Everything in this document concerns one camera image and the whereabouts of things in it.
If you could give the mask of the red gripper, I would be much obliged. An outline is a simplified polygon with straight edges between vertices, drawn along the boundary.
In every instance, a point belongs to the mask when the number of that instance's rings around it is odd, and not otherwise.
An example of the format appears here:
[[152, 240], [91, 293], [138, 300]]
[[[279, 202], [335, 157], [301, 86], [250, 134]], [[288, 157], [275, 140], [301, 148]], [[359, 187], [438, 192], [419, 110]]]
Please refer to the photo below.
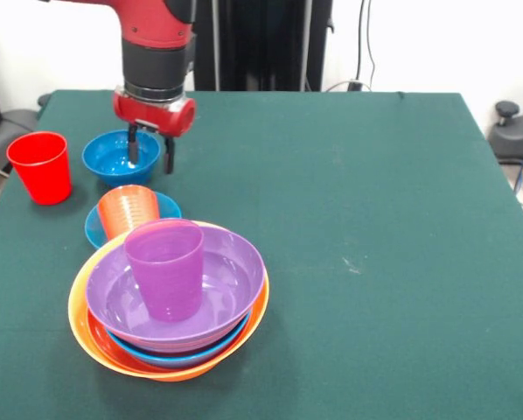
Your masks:
[[133, 165], [138, 164], [137, 125], [156, 131], [164, 138], [164, 172], [172, 174], [175, 157], [173, 137], [181, 137], [192, 126], [196, 115], [196, 102], [184, 94], [175, 101], [146, 102], [128, 95], [121, 87], [114, 91], [114, 112], [129, 124], [128, 154]]

